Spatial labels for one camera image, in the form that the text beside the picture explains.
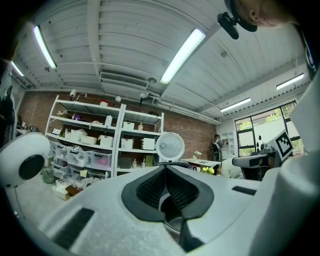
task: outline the cable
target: cable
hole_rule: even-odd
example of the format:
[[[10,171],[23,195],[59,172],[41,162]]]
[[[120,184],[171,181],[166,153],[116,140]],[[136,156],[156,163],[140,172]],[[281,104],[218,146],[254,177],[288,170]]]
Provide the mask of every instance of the cable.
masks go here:
[[[14,192],[15,192],[16,202],[18,203],[18,206],[19,206],[19,208],[20,208],[20,212],[21,212],[21,214],[22,214],[22,217],[23,217],[24,219],[26,219],[26,217],[25,217],[25,215],[24,215],[24,213],[23,213],[23,211],[22,211],[22,209],[21,209],[21,206],[20,206],[19,200],[18,200],[18,194],[17,194],[17,190],[16,190],[16,188],[14,188]]]

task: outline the brick wall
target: brick wall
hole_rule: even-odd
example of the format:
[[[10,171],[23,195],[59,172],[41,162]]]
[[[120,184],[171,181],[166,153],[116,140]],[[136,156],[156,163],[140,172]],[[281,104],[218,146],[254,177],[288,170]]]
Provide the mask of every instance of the brick wall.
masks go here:
[[[41,133],[46,130],[48,116],[50,114],[52,105],[57,97],[56,92],[26,92],[21,102],[18,114],[21,116],[23,122],[28,126],[38,127]],[[59,93],[60,100],[69,100],[68,93]],[[79,101],[91,104],[99,104],[101,100],[110,100],[107,97],[100,95],[88,95],[87,98],[80,96]],[[141,111],[148,113],[154,111],[156,113],[164,112],[164,131],[179,134],[185,144],[185,151],[183,158],[191,158],[195,151],[203,153],[199,158],[211,159],[208,151],[214,135],[216,134],[216,127],[200,120],[196,120],[184,115],[174,112],[168,112],[162,109],[138,106],[132,102],[122,102],[127,105],[127,109],[132,111]],[[120,107],[121,104],[117,102],[110,102],[111,107]]]

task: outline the round fan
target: round fan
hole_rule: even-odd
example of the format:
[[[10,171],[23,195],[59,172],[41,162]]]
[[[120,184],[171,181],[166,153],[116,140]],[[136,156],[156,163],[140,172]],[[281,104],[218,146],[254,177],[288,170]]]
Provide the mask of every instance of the round fan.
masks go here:
[[[156,141],[155,149],[166,162],[179,160],[185,152],[184,140],[176,133],[168,132]]]

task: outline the window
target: window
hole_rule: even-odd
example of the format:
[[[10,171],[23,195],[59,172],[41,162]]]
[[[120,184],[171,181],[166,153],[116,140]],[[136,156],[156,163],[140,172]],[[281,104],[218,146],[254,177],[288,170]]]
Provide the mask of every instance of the window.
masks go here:
[[[259,145],[268,143],[286,128],[280,108],[254,115],[252,121],[255,142]]]
[[[289,117],[295,106],[296,102],[291,102],[260,114],[236,120],[239,157],[250,156],[257,150],[257,144],[260,147],[262,143],[268,143],[283,130],[286,130],[293,144],[292,154],[294,156],[302,154],[304,151],[303,143]]]
[[[254,147],[239,149],[239,157],[249,157],[255,151],[256,151],[256,148]]]

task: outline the paper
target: paper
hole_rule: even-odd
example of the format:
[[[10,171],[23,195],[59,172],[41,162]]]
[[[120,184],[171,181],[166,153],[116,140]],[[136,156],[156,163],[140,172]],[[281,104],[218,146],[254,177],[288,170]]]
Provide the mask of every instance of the paper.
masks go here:
[[[86,178],[87,177],[87,172],[88,172],[88,170],[81,170],[80,171],[80,177]]]

